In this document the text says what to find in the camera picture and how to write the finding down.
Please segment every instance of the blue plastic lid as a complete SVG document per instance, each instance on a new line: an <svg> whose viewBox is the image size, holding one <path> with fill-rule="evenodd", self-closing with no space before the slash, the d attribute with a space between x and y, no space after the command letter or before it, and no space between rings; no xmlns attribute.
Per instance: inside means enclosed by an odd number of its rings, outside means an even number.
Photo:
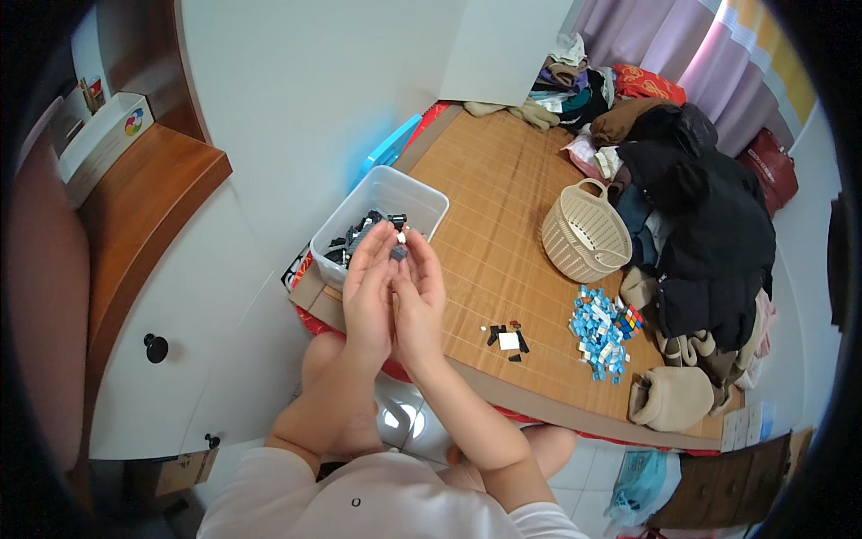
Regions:
<svg viewBox="0 0 862 539"><path fill-rule="evenodd" d="M395 133L386 137L386 140L380 146L374 148L374 151L365 158L365 162L359 168L359 177L356 178L356 182L353 183L350 190L352 191L373 167L394 163L398 159L398 156L401 155L401 152L404 151L407 141L410 140L410 136L419 127L419 122L421 121L422 115L413 115L403 126L396 129Z"/></svg>

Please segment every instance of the pile of clothes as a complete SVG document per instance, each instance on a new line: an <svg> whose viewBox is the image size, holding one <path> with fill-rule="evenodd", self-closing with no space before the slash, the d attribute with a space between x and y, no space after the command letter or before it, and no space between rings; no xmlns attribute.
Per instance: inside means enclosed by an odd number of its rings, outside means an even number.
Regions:
<svg viewBox="0 0 862 539"><path fill-rule="evenodd" d="M768 353L776 246L759 181L715 149L715 126L692 103L621 99L586 131L619 160L609 201L634 253L621 295L652 318L667 366L706 374L717 414L734 382L751 385L755 353Z"/></svg>
<svg viewBox="0 0 862 539"><path fill-rule="evenodd" d="M464 107L474 116L508 109L541 131L559 125L577 134L611 110L615 102L644 96L663 98L668 103L685 102L685 90L655 73L623 64L591 67L584 40L574 33L557 36L556 47L548 52L524 105L467 102Z"/></svg>

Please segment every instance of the beige plastic basket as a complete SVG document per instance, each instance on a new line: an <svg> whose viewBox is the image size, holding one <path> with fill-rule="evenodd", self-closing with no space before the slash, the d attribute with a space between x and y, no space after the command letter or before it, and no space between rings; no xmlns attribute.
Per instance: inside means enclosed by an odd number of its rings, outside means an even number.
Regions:
<svg viewBox="0 0 862 539"><path fill-rule="evenodd" d="M582 190L584 183L597 185L602 194ZM626 225L608 203L608 190L592 178L560 193L542 224L541 240L557 269L578 283L597 281L632 258Z"/></svg>

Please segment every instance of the bamboo mat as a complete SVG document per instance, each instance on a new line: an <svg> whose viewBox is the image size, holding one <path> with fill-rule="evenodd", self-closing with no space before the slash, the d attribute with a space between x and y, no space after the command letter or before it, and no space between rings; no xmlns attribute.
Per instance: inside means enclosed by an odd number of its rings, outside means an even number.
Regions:
<svg viewBox="0 0 862 539"><path fill-rule="evenodd" d="M562 128L540 133L506 111L482 118L464 111L410 170L451 204L432 240L447 290L445 353L531 392L627 421L633 374L664 365L661 355L641 331L624 343L631 361L622 382L593 381L567 328L578 285L541 246L545 215L564 187L584 177L559 151L571 139ZM616 272L588 286L613 298L621 282ZM487 346L489 332L481 330L511 320L530 348L520 363L508 360L517 350ZM739 407L735 392L728 411ZM684 434L718 440L721 429L721 416L706 417Z"/></svg>

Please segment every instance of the pink curtain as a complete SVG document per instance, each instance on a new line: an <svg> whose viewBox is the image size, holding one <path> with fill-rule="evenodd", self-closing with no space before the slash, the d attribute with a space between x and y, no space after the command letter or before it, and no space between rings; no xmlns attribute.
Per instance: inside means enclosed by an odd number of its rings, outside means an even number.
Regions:
<svg viewBox="0 0 862 539"><path fill-rule="evenodd" d="M587 0L573 31L593 66L632 64L678 83L715 124L718 149L736 156L766 126L793 137L751 54L715 21L720 1Z"/></svg>

